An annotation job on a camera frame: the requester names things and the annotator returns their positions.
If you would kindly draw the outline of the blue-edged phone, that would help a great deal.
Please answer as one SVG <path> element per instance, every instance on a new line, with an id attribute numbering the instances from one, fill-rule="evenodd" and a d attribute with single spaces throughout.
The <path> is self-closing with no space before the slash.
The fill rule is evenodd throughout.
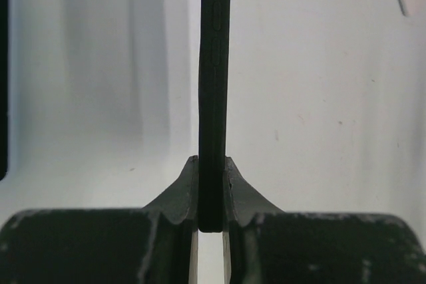
<path id="1" fill-rule="evenodd" d="M 9 0 L 1 1 L 1 16 L 0 16 L 0 121 L 1 121 L 1 180 L 7 175 L 9 168 Z"/>

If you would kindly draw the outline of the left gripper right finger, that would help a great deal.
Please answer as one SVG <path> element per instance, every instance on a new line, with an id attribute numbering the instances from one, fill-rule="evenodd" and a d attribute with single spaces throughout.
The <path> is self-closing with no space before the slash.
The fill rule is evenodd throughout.
<path id="1" fill-rule="evenodd" d="M 261 283 L 260 228 L 266 216 L 284 211 L 243 178 L 231 157 L 225 159 L 222 186 L 225 282 Z"/>

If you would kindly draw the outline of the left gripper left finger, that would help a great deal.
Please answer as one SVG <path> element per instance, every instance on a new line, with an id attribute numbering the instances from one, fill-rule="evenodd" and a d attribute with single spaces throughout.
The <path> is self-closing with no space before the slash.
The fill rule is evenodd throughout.
<path id="1" fill-rule="evenodd" d="M 140 283 L 196 283 L 198 280 L 198 157 L 143 207 L 150 222 Z"/>

